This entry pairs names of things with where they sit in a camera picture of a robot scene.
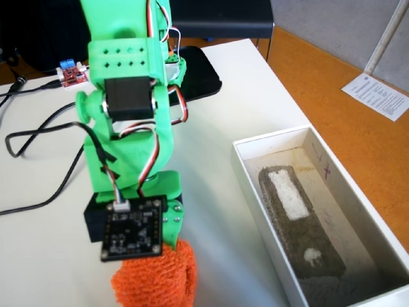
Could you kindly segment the green gripper, black servo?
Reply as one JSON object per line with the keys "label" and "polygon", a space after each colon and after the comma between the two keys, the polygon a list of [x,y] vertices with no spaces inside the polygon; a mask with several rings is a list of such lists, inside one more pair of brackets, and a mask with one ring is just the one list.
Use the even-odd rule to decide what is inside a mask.
{"label": "green gripper, black servo", "polygon": [[[184,208],[181,196],[181,177],[176,171],[161,171],[143,185],[143,194],[167,196],[167,211],[162,216],[162,240],[172,249],[176,249],[181,232]],[[100,242],[104,234],[106,206],[112,203],[112,191],[94,193],[85,211],[84,218],[91,242]]]}

